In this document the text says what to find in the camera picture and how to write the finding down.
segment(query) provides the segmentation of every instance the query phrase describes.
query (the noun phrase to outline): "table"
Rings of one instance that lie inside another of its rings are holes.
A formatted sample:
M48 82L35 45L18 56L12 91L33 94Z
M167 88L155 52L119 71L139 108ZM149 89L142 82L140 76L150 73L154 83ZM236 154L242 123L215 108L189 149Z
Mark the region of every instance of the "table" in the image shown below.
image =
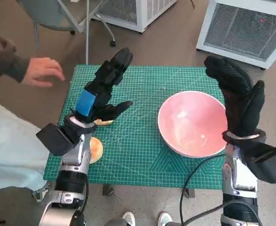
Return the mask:
M99 66L77 65L59 122L74 108L86 83ZM132 100L134 104L114 123L98 127L94 137L104 146L103 157L89 169L89 182L113 185L182 187L187 175L203 160L171 151L158 130L162 103L185 90L208 93L223 102L217 81L201 67L130 66L123 81L114 87L110 102ZM189 188L221 189L224 159L205 163L192 177ZM55 180L60 158L49 156L44 179Z

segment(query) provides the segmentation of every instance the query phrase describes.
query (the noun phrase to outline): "person's arm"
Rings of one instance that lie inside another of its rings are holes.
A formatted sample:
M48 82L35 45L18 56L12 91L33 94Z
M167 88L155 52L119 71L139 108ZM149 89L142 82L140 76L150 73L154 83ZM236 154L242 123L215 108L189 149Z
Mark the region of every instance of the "person's arm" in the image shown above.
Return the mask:
M16 54L14 44L0 37L0 76L6 74L18 82L22 82L29 59L23 59Z
M8 75L19 83L38 87L51 87L52 83L41 78L55 76L63 81L63 70L50 58L21 58L14 44L0 37L0 76Z

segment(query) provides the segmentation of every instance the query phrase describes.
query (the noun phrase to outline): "pink bowl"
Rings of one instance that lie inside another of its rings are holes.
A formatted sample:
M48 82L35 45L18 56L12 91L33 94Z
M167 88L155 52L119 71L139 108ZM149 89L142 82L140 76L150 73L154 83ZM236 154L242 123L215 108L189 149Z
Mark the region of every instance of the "pink bowl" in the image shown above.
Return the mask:
M225 107L214 97L185 91L169 97L158 112L158 128L167 145L180 155L202 158L222 151L227 130Z

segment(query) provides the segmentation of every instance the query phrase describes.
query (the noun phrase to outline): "human hand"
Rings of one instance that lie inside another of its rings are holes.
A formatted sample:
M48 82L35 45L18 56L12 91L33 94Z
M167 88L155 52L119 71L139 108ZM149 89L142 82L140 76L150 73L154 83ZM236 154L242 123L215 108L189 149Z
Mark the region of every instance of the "human hand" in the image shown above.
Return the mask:
M51 87L53 84L49 81L43 81L43 77L54 76L59 80L65 80L63 70L59 63L48 57L31 58L26 74L22 83L36 87Z

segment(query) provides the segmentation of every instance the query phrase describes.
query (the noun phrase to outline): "person's leg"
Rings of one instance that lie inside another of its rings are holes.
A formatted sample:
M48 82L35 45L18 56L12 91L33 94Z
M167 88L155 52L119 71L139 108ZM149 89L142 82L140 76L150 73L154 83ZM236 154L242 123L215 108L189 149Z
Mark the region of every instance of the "person's leg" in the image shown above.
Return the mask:
M136 222L132 212L126 212L120 219L113 219L104 226L135 226Z
M35 191L45 185L49 151L36 138L38 131L0 105L0 189L15 186Z
M172 218L168 213L161 213L158 218L158 226L180 226L180 223L172 222Z

